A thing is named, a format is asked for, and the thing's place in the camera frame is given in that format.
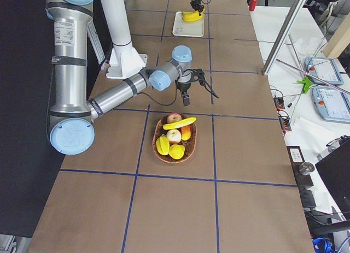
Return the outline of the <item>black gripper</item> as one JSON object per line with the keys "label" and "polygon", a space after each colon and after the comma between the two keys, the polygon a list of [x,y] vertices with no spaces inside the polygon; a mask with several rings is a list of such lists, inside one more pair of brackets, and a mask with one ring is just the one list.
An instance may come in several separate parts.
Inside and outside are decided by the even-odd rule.
{"label": "black gripper", "polygon": [[204,6],[201,3],[201,0],[191,0],[190,4],[191,7],[195,10],[198,11],[199,13],[203,12]]}
{"label": "black gripper", "polygon": [[177,89],[182,94],[183,105],[188,106],[190,104],[190,96],[188,90],[191,87],[191,83],[181,83],[177,81]]}

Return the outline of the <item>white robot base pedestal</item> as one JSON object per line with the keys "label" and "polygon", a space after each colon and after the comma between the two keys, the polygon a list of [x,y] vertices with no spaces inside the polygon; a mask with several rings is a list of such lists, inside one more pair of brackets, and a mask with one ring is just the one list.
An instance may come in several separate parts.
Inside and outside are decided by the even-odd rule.
{"label": "white robot base pedestal", "polygon": [[145,67],[147,55],[133,47],[124,0],[101,0],[113,44],[107,77],[125,79]]}

